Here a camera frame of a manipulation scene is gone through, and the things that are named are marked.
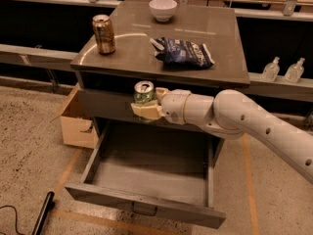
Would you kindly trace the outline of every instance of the dark blue snack bag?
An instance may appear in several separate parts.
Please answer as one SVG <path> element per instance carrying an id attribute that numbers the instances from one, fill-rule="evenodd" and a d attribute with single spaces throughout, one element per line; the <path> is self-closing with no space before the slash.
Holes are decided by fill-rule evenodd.
<path id="1" fill-rule="evenodd" d="M 198 45 L 167 37 L 151 39 L 151 43 L 156 48 L 156 58 L 167 65 L 181 64 L 196 69 L 208 69 L 214 64 L 205 44 Z"/>

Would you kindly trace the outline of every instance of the open drawer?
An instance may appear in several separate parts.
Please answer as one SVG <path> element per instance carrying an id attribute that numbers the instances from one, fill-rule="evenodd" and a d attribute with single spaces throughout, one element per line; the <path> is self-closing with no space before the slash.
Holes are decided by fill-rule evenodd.
<path id="1" fill-rule="evenodd" d="M 218 228 L 212 207 L 213 149 L 205 133 L 129 122 L 106 125 L 75 200 Z"/>

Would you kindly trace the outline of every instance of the can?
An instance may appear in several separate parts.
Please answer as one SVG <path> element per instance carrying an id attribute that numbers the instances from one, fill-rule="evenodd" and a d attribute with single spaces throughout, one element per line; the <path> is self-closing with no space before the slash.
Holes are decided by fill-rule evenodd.
<path id="1" fill-rule="evenodd" d="M 134 99 L 137 104 L 146 104 L 155 97 L 155 86 L 150 81 L 140 81 L 135 85 Z"/>
<path id="2" fill-rule="evenodd" d="M 112 21 L 107 15 L 97 15 L 92 19 L 98 52 L 109 54 L 115 51 L 114 30 Z"/>

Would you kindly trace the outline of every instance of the transparent bottle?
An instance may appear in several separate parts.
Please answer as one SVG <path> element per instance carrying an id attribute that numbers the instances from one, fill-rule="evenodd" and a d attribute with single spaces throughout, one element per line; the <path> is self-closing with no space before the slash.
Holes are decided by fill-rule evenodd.
<path id="1" fill-rule="evenodd" d="M 289 82 L 298 82 L 304 72 L 304 67 L 303 67 L 303 63 L 304 63 L 303 58 L 300 58 L 300 60 L 296 63 L 291 65 L 286 74 L 285 74 L 285 80 L 289 81 Z"/>
<path id="2" fill-rule="evenodd" d="M 263 70 L 263 74 L 261 75 L 262 79 L 268 82 L 273 82 L 276 79 L 278 72 L 280 71 L 280 67 L 278 65 L 280 58 L 275 57 L 272 63 L 269 63 Z"/>

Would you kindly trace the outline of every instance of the black pole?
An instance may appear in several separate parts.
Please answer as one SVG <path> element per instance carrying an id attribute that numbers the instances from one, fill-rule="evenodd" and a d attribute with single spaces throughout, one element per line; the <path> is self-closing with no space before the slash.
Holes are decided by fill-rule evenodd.
<path id="1" fill-rule="evenodd" d="M 45 202 L 43 203 L 40 214 L 38 216 L 36 225 L 32 231 L 32 235 L 39 235 L 40 234 L 42 226 L 43 226 L 45 219 L 47 217 L 48 211 L 54 205 L 54 203 L 52 202 L 54 196 L 55 196 L 54 192 L 48 192 L 47 197 L 45 199 Z"/>

